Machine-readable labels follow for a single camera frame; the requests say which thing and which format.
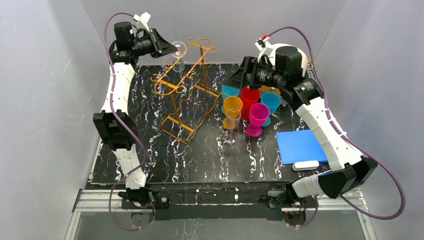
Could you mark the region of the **light blue wine glass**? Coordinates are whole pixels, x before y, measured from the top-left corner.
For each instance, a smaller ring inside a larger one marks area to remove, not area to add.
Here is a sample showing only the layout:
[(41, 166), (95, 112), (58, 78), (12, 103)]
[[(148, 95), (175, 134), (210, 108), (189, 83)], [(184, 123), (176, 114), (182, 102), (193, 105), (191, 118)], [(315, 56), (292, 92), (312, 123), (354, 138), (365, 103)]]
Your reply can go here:
[(240, 110), (242, 105), (241, 105), (241, 100), (239, 98), (240, 95), (240, 89), (239, 88), (235, 88), (232, 86), (228, 86), (228, 85), (223, 85), (222, 89), (221, 89), (222, 93), (222, 99), (223, 99), (223, 104), (221, 106), (221, 111), (223, 114), (227, 115), (227, 109), (226, 109), (226, 105), (225, 105), (225, 101), (226, 98), (228, 97), (237, 97), (237, 100), (230, 100), (230, 109), (238, 109)]

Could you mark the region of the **red wine glass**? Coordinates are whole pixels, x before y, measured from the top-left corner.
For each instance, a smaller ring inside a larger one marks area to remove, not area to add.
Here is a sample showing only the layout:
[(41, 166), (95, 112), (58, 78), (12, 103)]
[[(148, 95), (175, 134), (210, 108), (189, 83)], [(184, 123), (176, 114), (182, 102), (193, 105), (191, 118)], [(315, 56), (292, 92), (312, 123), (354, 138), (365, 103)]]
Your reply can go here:
[(249, 113), (252, 105), (256, 104), (260, 98), (260, 91), (258, 89), (250, 89), (244, 87), (241, 90), (240, 99), (242, 100), (243, 106), (241, 109), (241, 118), (247, 120), (249, 118)]

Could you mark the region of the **clear wine glass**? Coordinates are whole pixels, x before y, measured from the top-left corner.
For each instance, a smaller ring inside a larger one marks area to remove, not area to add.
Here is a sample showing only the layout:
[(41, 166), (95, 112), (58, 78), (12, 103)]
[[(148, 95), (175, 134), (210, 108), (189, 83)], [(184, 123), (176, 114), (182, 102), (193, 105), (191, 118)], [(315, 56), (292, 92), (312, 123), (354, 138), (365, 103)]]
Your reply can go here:
[(172, 53), (173, 67), (172, 69), (176, 73), (181, 73), (185, 69), (184, 56), (187, 53), (187, 45), (182, 41), (174, 41), (172, 43), (174, 47), (176, 47), (177, 51)]
[(231, 108), (226, 115), (225, 128), (228, 130), (226, 133), (226, 143), (234, 144), (238, 141), (239, 135), (237, 129), (241, 119), (241, 111), (236, 108)]

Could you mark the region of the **teal blue wine glass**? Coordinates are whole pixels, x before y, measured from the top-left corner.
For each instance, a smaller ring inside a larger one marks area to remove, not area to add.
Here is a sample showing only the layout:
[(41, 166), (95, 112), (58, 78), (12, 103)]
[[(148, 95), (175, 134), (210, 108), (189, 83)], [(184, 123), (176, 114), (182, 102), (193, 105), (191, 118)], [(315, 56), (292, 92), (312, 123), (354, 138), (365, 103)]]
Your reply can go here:
[(262, 127), (267, 127), (271, 124), (271, 115), (274, 114), (279, 106), (281, 105), (281, 98), (279, 95), (272, 93), (272, 92), (266, 92), (262, 94), (260, 98), (260, 102), (267, 106), (269, 109), (269, 115), (265, 121), (265, 123), (262, 125)]

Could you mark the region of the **yellow wine glass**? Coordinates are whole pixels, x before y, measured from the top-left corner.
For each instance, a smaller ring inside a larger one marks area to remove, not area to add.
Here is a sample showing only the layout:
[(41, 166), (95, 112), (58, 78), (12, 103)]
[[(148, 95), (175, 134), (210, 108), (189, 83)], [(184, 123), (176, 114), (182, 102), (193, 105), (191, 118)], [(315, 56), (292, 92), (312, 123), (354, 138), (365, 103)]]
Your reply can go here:
[(233, 130), (237, 126), (237, 121), (240, 119), (242, 108), (243, 102), (237, 96), (229, 96), (223, 101), (225, 114), (223, 126), (225, 129)]

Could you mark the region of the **magenta wine glass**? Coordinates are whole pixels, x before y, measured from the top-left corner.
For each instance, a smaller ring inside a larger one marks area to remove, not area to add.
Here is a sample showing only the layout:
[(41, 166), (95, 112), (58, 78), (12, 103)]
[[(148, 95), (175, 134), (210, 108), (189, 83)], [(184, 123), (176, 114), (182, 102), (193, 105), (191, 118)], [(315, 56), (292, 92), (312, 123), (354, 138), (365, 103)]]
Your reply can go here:
[(270, 115), (269, 108), (263, 103), (255, 103), (249, 110), (249, 125), (246, 127), (246, 133), (251, 137), (258, 137), (262, 134), (262, 125), (267, 121)]

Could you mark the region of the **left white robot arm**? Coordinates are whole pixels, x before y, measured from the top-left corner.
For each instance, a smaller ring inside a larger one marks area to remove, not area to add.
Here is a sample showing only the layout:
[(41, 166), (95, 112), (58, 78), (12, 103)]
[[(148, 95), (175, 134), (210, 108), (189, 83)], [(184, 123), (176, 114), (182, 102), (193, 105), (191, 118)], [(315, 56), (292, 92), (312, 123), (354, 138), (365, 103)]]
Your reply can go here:
[(124, 174), (125, 191), (118, 195), (127, 201), (145, 204), (151, 197), (147, 176), (137, 154), (137, 146), (141, 147), (142, 143), (128, 113), (130, 86), (139, 57), (150, 55), (156, 59), (175, 53), (177, 49), (139, 15), (134, 16), (133, 22), (115, 23), (113, 30), (115, 40), (105, 46), (110, 70), (108, 92), (100, 112), (93, 115), (93, 123), (102, 143), (113, 152)]

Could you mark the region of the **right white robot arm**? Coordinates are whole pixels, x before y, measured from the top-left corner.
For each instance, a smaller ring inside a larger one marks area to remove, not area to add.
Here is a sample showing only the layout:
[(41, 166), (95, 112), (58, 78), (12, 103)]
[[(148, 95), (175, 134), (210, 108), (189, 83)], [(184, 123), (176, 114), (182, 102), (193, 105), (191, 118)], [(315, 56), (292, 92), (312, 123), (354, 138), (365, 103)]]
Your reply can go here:
[(252, 90), (276, 88), (282, 99), (306, 123), (322, 147), (330, 170), (302, 177), (285, 186), (287, 202), (326, 195), (335, 199), (360, 186), (376, 169), (377, 163), (348, 143), (345, 133), (335, 130), (337, 121), (325, 108), (325, 94), (318, 82), (306, 75), (307, 57), (297, 47), (280, 46), (274, 63), (267, 55), (246, 56), (239, 69), (223, 85)]

